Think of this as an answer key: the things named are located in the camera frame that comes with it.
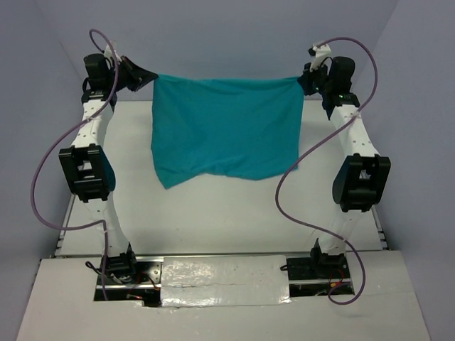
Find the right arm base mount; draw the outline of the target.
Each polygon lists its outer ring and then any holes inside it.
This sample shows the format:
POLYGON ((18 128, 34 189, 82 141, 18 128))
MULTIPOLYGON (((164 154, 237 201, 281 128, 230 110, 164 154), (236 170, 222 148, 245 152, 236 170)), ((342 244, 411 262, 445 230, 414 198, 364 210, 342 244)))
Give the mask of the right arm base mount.
POLYGON ((308 256, 292 256, 280 270, 287 273, 292 298, 353 295, 350 270, 345 254, 328 255, 321 251, 316 240, 308 256))

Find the teal t shirt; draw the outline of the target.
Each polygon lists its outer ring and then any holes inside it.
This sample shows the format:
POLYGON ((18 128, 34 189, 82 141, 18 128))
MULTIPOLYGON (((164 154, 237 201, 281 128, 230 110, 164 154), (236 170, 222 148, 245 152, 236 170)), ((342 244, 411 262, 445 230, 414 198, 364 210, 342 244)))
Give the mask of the teal t shirt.
POLYGON ((263 180, 299 156, 304 95, 296 77, 154 82, 151 152, 165 189, 202 174, 263 180))

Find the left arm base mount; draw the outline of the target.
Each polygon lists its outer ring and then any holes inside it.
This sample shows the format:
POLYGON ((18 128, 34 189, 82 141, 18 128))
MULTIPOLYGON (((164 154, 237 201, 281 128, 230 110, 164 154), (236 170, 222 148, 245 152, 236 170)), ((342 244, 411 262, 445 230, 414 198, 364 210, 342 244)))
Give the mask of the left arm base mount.
POLYGON ((102 275, 102 261, 99 266, 86 261, 85 266, 97 275, 93 301, 138 301, 146 307, 161 305, 161 277, 163 258, 136 256, 133 274, 114 275, 109 267, 102 275))

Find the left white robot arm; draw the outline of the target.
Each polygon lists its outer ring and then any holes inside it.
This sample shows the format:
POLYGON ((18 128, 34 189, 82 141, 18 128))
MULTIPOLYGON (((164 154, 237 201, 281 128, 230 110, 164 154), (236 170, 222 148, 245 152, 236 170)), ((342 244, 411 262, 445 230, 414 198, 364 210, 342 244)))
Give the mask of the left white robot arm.
POLYGON ((103 144, 117 92, 124 88, 136 92, 158 76, 126 56, 95 53, 86 56, 84 62, 87 77, 82 84, 81 101, 85 124, 78 129, 70 147, 60 150, 58 158, 70 192, 97 224, 102 240, 101 270, 110 278, 131 283, 139 275, 139 265, 114 207, 116 178, 103 144))

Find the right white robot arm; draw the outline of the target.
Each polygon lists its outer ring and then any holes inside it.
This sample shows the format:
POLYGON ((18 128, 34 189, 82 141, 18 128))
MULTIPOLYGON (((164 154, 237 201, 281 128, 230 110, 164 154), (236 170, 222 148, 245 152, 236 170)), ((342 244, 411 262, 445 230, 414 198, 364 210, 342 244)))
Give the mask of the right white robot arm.
POLYGON ((337 206, 331 233, 320 236, 311 249, 309 270, 318 278, 345 274, 345 241, 371 217, 382 198, 391 168, 390 159, 373 146, 351 91, 354 60, 347 57, 315 58, 299 78, 305 95, 320 94, 328 120, 337 129, 344 161, 333 181, 332 198, 337 206))

